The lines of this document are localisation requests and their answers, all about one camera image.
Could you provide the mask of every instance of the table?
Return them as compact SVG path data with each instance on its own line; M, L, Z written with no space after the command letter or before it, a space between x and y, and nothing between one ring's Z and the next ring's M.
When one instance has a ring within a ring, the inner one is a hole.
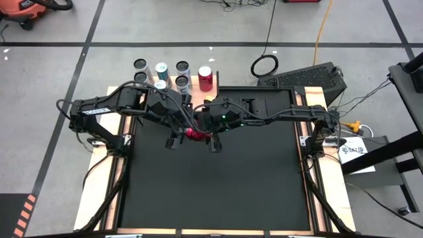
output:
M204 93L198 90L198 80L193 76L193 106L202 103L205 96L216 96L218 94L218 87L214 87L211 92ZM215 86L218 85L218 75L216 75ZM109 87L108 93L111 93L116 87ZM306 87L305 95L300 94L295 97L297 104L303 104L307 101L308 105L320 104L326 106L323 90L319 87ZM104 126L110 132L117 134L127 133L131 126L133 126L131 118L121 118L118 114L105 114L100 119L100 124ZM298 128L295 128L298 134L303 136L308 135L307 123L301 122ZM335 148L325 148L325 153L337 157ZM104 147L94 148L93 156L91 157L90 167L93 166L99 159L102 159L106 155L106 149ZM116 182L121 168L123 165L123 158L112 158L109 157L103 163L101 163L96 169L92 171L86 181L85 188L81 197L81 203L77 214L74 229L83 227L97 211L98 207L103 202L108 188L110 189L112 182ZM325 193L328 203L332 206L337 215L343 220L343 222L350 228L355 230L354 221L350 209L350 203L348 201L348 195L342 176L342 170L340 164L331 158L323 157L319 159L318 169L312 171L312 177L315 181L320 180L322 190ZM115 181L110 181L111 175L115 175ZM115 229L116 228L116 214L119 208L118 199L121 194L117 194L111 203L104 219L100 222L96 229ZM317 199L308 194L307 197L314 201L313 209L317 215L317 220L313 223L311 215L310 220L310 231L270 231L270 235L312 235L315 231L326 231L327 229L333 229L328 225L328 219L324 216L322 208ZM309 200L308 209L312 209L312 202ZM142 234L177 234L182 235L209 235L209 234L222 234L222 235L264 235L263 230L209 230L209 229L151 229L148 227L140 228L118 228L118 233L142 233Z

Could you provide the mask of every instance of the red vacuum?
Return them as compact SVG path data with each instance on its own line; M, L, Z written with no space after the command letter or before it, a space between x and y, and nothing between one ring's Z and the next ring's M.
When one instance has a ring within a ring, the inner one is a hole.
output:
M14 21L24 30L31 30L34 19L41 17L47 9L68 11L72 9L72 0L65 0L60 5L54 0L0 0L0 20Z

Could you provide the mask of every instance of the concrete floor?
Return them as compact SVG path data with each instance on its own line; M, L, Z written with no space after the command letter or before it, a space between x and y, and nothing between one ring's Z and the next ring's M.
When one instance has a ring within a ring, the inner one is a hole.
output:
M226 13L218 4L195 0L73 2L72 11L48 14L30 32L8 22L4 32L8 43L0 44L0 193L36 193L26 235L72 231L91 156L67 129L68 122L58 120L57 99L103 95L108 86L132 78L132 62L137 58L169 65L186 60L192 69L210 65L220 72L221 85L256 85L249 68L263 47L245 42L266 40L273 5L269 1ZM278 0L270 42L279 42L273 44L279 47L267 49L279 58L278 73L312 64L313 42L328 2ZM395 16L388 14L389 4ZM320 48L318 62L332 61L342 68L348 86L343 102L386 80L390 65L423 51L422 11L420 0L334 0L321 42L341 44ZM395 28L393 17L400 27ZM149 42L163 44L144 44ZM265 62L259 67L269 69ZM360 120L375 135L387 135L391 141L416 129L394 86L382 89L344 119ZM33 190L37 177L41 183ZM423 208L422 174L413 171L406 177ZM388 207L406 205L399 186L369 191ZM348 188L348 195L358 231L423 237L419 228L380 208L362 192ZM423 223L423 214L407 217Z

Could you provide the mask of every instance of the wheel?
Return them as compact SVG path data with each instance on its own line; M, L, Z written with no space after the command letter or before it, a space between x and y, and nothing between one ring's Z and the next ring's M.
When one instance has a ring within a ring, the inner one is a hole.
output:
M402 208L398 209L398 214L400 214L402 216L408 215L410 213L411 213L411 211L410 211L409 207L402 207Z
M34 28L34 23L31 20L20 22L19 25L24 30L32 30Z

